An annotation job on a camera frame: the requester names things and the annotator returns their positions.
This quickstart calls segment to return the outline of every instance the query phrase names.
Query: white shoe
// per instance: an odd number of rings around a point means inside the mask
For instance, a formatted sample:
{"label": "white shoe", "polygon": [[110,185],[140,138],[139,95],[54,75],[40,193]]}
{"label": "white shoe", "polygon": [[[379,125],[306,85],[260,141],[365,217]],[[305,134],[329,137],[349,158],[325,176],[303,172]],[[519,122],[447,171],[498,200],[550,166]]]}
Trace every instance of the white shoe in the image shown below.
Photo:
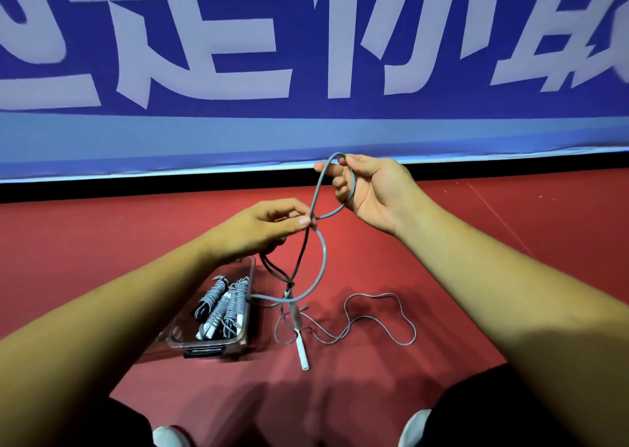
{"label": "white shoe", "polygon": [[158,427],[153,431],[155,447],[192,447],[185,435],[171,426]]}
{"label": "white shoe", "polygon": [[415,447],[424,435],[424,426],[429,418],[431,409],[423,409],[415,412],[413,417],[408,419],[404,426],[402,435],[399,437],[397,447]]}

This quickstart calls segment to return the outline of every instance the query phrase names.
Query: banner with chinese characters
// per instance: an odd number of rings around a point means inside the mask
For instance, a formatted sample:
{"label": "banner with chinese characters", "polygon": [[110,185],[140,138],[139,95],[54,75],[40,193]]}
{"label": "banner with chinese characters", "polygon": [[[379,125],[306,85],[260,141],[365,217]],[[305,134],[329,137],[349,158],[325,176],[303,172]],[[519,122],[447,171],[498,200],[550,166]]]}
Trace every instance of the banner with chinese characters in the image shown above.
{"label": "banner with chinese characters", "polygon": [[629,147],[629,0],[0,0],[0,180]]}

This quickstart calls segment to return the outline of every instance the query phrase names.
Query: pant leg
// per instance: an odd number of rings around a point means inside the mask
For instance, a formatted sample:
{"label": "pant leg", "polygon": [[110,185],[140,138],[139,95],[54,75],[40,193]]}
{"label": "pant leg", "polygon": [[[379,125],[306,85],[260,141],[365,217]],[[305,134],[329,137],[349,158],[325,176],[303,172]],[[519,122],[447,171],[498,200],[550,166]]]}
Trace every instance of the pant leg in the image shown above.
{"label": "pant leg", "polygon": [[508,364],[448,388],[424,428],[421,447],[577,446]]}
{"label": "pant leg", "polygon": [[108,398],[85,422],[71,447],[155,447],[148,419],[129,406]]}

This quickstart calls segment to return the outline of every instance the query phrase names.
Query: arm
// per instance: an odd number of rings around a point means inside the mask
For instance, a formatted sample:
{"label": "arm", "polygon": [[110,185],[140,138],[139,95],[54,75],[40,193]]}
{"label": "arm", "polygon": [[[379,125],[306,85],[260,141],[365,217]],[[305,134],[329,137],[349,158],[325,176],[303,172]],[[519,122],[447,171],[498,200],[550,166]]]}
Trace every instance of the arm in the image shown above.
{"label": "arm", "polygon": [[0,444],[52,444],[80,424],[219,265],[272,249],[310,218],[261,202],[0,341]]}
{"label": "arm", "polygon": [[[627,305],[446,212],[394,161],[342,163],[361,184],[350,208],[413,252],[573,435],[629,443]],[[341,200],[346,172],[331,174]]]}

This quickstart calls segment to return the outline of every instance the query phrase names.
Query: red floor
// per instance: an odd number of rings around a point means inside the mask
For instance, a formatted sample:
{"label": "red floor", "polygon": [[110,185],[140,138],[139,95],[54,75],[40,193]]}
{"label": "red floor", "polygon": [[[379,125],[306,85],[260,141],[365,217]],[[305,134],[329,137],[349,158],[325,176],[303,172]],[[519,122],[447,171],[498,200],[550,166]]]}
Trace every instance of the red floor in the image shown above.
{"label": "red floor", "polygon": [[[499,240],[629,301],[629,170],[420,184],[439,204]],[[188,193],[0,205],[0,336],[184,243],[255,201],[312,188]],[[323,190],[320,213],[334,207]],[[237,363],[175,358],[134,366],[114,396],[153,426],[179,424],[200,447],[394,445],[406,419],[452,383],[502,358],[429,274],[394,239],[349,213],[321,222],[329,263],[309,298],[311,314],[342,329],[353,292],[393,291],[418,328],[401,348],[369,321],[334,346],[306,339],[311,370],[294,346]],[[299,241],[272,259],[293,266]],[[297,279],[321,262],[313,241]],[[255,289],[280,293],[257,272]],[[392,300],[358,301],[400,340],[411,336]],[[268,310],[268,339],[277,316]]]}

